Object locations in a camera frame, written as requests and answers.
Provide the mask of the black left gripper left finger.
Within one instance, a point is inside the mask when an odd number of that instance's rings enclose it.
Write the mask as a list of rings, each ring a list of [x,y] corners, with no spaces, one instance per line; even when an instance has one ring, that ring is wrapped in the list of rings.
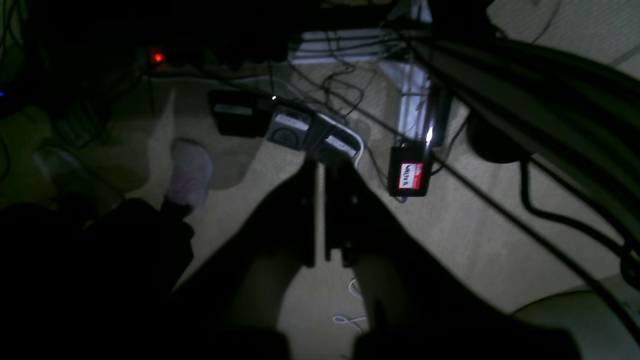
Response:
[[[172,356],[290,360],[290,343],[277,324],[295,276],[314,266],[316,170],[316,162],[304,161],[172,294]]]

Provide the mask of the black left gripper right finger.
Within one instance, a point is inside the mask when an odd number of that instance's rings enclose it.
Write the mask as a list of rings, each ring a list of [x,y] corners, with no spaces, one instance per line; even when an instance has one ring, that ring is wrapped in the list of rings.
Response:
[[[355,360],[580,360],[573,337],[516,320],[465,287],[343,162],[326,170],[326,256],[340,249],[365,305]]]

